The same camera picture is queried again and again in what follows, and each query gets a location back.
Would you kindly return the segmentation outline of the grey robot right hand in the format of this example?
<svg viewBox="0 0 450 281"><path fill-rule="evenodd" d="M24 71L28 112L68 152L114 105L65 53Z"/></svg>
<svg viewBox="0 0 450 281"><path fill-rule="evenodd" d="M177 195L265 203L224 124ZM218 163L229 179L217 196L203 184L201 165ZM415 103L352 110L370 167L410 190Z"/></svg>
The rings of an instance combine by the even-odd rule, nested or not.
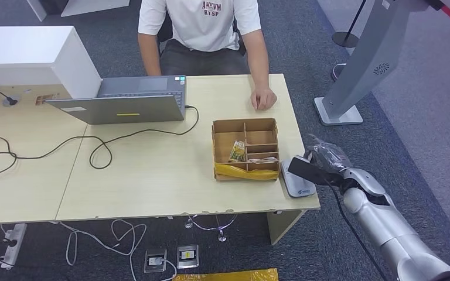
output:
<svg viewBox="0 0 450 281"><path fill-rule="evenodd" d="M308 136L304 158L313 165L331 173L341 173L344 169L353 167L348 156L340 147L325 142L313 134Z"/></svg>

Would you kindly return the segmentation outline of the person's left hand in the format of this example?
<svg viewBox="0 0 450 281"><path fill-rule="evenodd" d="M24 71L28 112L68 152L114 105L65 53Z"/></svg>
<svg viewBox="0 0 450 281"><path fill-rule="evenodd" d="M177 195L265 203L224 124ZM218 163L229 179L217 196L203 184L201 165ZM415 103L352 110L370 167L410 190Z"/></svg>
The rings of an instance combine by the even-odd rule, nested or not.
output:
<svg viewBox="0 0 450 281"><path fill-rule="evenodd" d="M255 110L268 110L277 101L277 96L269 87L255 88L250 96L251 105Z"/></svg>

